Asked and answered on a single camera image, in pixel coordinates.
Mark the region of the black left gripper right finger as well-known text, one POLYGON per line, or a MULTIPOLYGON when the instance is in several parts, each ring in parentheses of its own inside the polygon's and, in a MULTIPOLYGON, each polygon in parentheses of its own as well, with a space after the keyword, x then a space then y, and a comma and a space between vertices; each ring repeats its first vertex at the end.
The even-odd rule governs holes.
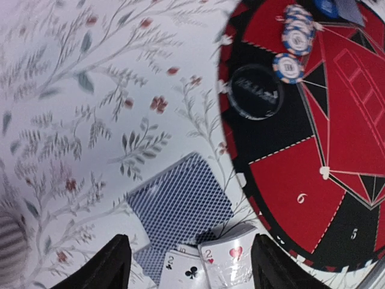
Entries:
POLYGON ((300 268, 267 235, 257 234, 251 247, 255 288, 320 289, 328 286, 300 268))

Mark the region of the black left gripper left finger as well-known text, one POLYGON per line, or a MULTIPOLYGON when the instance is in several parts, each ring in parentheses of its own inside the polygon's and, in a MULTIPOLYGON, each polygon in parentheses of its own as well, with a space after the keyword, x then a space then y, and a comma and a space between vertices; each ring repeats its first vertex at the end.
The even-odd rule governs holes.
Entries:
POLYGON ((130 272, 129 238, 117 234, 79 270, 52 289, 126 289, 130 272))

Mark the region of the two of hearts card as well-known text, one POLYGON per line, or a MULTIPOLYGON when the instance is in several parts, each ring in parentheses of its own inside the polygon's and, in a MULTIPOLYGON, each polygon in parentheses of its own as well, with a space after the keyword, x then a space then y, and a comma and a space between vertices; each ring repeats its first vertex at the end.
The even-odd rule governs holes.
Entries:
POLYGON ((257 228, 243 224, 227 237, 198 245, 210 288, 253 288, 251 247, 257 228))

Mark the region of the two of clubs card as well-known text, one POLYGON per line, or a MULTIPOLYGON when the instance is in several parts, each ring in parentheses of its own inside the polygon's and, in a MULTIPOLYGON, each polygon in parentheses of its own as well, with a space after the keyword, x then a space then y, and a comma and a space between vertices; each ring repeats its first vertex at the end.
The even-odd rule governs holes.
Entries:
POLYGON ((201 259, 176 250, 167 252, 158 288, 209 288, 201 259))

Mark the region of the blue playing card deck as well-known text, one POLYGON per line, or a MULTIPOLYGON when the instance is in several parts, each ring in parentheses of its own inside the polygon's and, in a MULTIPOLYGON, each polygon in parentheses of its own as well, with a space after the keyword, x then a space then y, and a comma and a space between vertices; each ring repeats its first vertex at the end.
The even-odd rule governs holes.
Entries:
POLYGON ((134 253, 134 260, 155 284, 161 280, 169 250, 213 236, 212 228, 234 216, 231 201, 198 153, 187 155, 137 191, 127 193, 125 201, 150 241, 149 247, 134 253))

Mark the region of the black dealer button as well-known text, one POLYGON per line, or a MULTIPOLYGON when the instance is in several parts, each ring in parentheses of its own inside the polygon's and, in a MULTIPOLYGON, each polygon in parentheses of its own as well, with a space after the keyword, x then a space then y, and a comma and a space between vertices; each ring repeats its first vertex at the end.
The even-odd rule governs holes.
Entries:
POLYGON ((229 81, 228 100, 242 117, 264 120, 283 104, 283 86, 273 71, 260 64, 236 69, 229 81))

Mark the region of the white blue chip row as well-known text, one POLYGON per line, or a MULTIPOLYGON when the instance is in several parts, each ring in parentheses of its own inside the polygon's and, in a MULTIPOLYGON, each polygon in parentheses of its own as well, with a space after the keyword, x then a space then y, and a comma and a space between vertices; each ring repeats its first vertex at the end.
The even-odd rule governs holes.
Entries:
POLYGON ((304 76, 299 58, 310 54, 316 28, 313 17, 300 4, 289 4, 284 9, 282 43, 286 52, 276 54, 272 67, 279 80, 297 84, 304 76))

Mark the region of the blue small blind button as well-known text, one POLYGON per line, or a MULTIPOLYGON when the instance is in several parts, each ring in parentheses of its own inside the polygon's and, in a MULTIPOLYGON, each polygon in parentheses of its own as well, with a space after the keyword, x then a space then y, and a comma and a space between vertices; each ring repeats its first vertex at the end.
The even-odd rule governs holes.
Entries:
POLYGON ((337 19, 339 12, 333 0, 313 0, 315 7, 325 16, 337 19))

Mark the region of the blue card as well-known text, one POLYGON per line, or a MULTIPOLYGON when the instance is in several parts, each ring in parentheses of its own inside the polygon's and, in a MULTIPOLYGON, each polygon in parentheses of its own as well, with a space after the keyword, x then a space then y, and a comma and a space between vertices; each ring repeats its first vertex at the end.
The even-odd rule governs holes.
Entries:
POLYGON ((360 26, 365 25, 355 0, 335 0, 334 2, 341 18, 360 26))

